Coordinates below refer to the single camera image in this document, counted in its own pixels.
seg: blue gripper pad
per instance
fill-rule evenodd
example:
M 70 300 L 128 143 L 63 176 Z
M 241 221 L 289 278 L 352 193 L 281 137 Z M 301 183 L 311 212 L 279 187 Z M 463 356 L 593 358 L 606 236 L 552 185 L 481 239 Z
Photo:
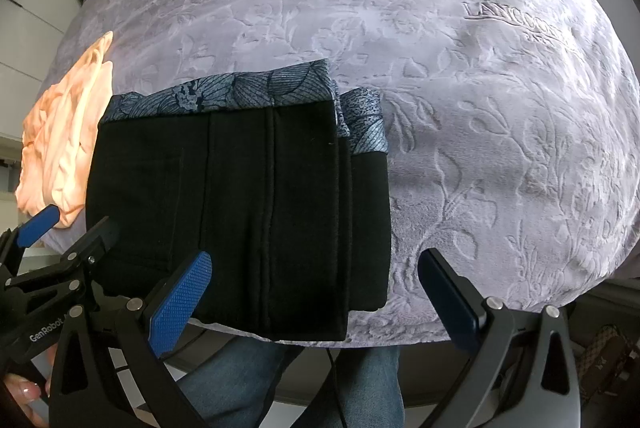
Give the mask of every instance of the blue gripper pad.
M 211 257 L 201 251 L 149 322 L 149 345 L 156 357 L 173 350 L 211 280 Z
M 41 212 L 31 217 L 18 228 L 18 248 L 28 248 L 35 244 L 38 239 L 60 220 L 60 210 L 55 204 L 50 204 Z

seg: jeans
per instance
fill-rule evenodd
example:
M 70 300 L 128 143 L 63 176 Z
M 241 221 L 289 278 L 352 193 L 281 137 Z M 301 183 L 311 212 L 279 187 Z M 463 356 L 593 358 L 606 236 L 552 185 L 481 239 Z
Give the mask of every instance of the jeans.
M 211 427 L 257 428 L 282 373 L 301 351 L 238 336 L 178 385 Z M 400 347 L 340 351 L 335 362 L 338 396 L 349 428 L 402 428 L 399 354 Z M 342 428 L 332 373 L 292 428 Z

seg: fingernail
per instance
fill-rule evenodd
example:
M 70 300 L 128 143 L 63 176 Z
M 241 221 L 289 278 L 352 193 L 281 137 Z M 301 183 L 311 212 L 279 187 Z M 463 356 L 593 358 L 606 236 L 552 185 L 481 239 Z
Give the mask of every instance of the fingernail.
M 22 395 L 29 401 L 33 401 L 40 397 L 40 389 L 36 384 L 27 381 L 22 384 Z

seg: gray blanket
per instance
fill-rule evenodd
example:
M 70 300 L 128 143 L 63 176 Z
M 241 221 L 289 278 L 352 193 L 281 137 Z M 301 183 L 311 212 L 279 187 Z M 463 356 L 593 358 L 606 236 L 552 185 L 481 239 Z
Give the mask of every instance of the gray blanket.
M 341 91 L 381 92 L 388 300 L 351 312 L 333 345 L 446 337 L 417 279 L 424 248 L 482 294 L 539 310 L 609 276 L 638 240 L 638 81 L 595 0 L 87 0 L 43 88 L 107 30 L 116 94 L 320 58 Z

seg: patterned lining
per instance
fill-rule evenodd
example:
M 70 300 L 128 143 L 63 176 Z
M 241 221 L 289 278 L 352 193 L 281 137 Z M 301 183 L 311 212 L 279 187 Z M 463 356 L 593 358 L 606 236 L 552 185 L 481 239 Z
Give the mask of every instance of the patterned lining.
M 349 137 L 352 154 L 388 152 L 380 95 L 356 88 L 338 96 L 327 60 L 266 72 L 233 72 L 191 80 L 149 96 L 114 95 L 100 124 L 123 119 L 176 116 L 217 110 L 333 101 L 338 137 Z

